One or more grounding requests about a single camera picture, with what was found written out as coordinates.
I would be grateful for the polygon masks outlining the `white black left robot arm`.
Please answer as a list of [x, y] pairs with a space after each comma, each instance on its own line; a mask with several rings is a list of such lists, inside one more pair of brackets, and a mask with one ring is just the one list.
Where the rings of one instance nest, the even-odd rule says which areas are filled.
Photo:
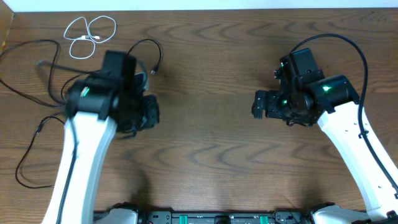
[[159, 123], [148, 76], [90, 75], [68, 89], [62, 157], [44, 223], [93, 223], [104, 158], [116, 133], [133, 138]]

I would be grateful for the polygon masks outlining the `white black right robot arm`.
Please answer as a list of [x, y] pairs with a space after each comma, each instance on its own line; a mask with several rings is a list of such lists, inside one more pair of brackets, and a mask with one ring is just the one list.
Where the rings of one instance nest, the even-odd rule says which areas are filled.
[[289, 82], [281, 78], [279, 90], [255, 93], [252, 115], [281, 119], [289, 126], [317, 124], [343, 158], [366, 210], [324, 203], [310, 212], [312, 223], [397, 223], [397, 167], [345, 76], [307, 74]]

